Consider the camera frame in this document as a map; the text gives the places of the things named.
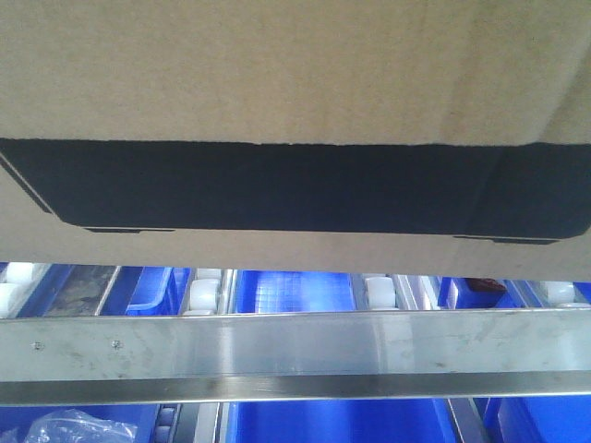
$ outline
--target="roller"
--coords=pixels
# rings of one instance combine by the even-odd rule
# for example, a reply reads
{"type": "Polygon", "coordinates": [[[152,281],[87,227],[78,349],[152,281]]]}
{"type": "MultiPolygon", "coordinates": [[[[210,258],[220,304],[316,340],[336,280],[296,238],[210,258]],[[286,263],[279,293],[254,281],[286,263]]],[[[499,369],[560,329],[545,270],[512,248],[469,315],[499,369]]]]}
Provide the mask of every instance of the roller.
{"type": "Polygon", "coordinates": [[[0,283],[0,318],[10,315],[10,310],[21,288],[22,285],[16,283],[0,283]]]}
{"type": "Polygon", "coordinates": [[[222,278],[222,270],[216,268],[198,268],[197,269],[197,280],[204,279],[217,279],[222,278]]]}
{"type": "Polygon", "coordinates": [[[217,308],[220,281],[215,279],[195,280],[190,289],[190,310],[212,310],[217,308]]]}
{"type": "Polygon", "coordinates": [[[576,293],[574,285],[568,281],[543,281],[542,286],[546,290],[548,301],[551,305],[561,305],[574,302],[576,293]]]}
{"type": "Polygon", "coordinates": [[[372,310],[396,307],[396,293],[368,293],[368,305],[372,310]]]}
{"type": "Polygon", "coordinates": [[[186,317],[199,317],[199,316],[211,316],[213,311],[211,309],[195,309],[192,311],[185,311],[183,316],[186,317]]]}
{"type": "Polygon", "coordinates": [[[370,277],[366,279],[366,287],[368,295],[394,292],[394,282],[390,277],[370,277]]]}
{"type": "Polygon", "coordinates": [[[37,275],[39,265],[35,263],[21,263],[14,261],[6,267],[6,282],[16,284],[29,284],[37,275]]]}

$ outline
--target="metal rail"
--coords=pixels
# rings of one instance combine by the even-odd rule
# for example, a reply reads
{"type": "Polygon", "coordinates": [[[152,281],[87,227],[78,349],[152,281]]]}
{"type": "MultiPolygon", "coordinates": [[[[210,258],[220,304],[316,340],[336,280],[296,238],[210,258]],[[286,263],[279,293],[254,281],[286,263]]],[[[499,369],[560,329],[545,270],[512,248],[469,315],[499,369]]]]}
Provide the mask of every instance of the metal rail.
{"type": "Polygon", "coordinates": [[[0,403],[591,393],[591,310],[0,322],[0,403]]]}

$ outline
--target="blue container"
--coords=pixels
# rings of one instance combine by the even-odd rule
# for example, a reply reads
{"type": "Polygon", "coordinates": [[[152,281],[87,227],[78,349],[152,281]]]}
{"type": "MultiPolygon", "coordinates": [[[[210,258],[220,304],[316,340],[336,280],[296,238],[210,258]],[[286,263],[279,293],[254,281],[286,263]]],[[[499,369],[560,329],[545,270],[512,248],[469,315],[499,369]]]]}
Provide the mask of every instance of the blue container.
{"type": "Polygon", "coordinates": [[[119,404],[104,406],[31,406],[0,407],[0,433],[18,428],[18,441],[27,436],[30,425],[48,413],[64,409],[78,409],[103,420],[136,425],[135,443],[150,443],[160,407],[157,404],[119,404]]]}
{"type": "Polygon", "coordinates": [[[243,270],[236,286],[236,312],[352,311],[348,274],[243,270]]]}
{"type": "Polygon", "coordinates": [[[183,298],[173,268],[144,268],[127,308],[128,316],[173,316],[183,298]]]}
{"type": "Polygon", "coordinates": [[[574,287],[579,290],[588,303],[591,303],[591,283],[576,282],[574,287]]]}
{"type": "Polygon", "coordinates": [[[486,292],[470,289],[466,279],[444,277],[438,305],[449,309],[482,309],[494,307],[507,292],[486,292]]]}
{"type": "Polygon", "coordinates": [[[589,443],[591,396],[499,399],[495,443],[589,443]]]}
{"type": "MultiPolygon", "coordinates": [[[[355,308],[347,274],[243,271],[236,288],[242,313],[355,308]]],[[[232,403],[228,426],[227,443],[456,441],[440,399],[232,403]]]]}

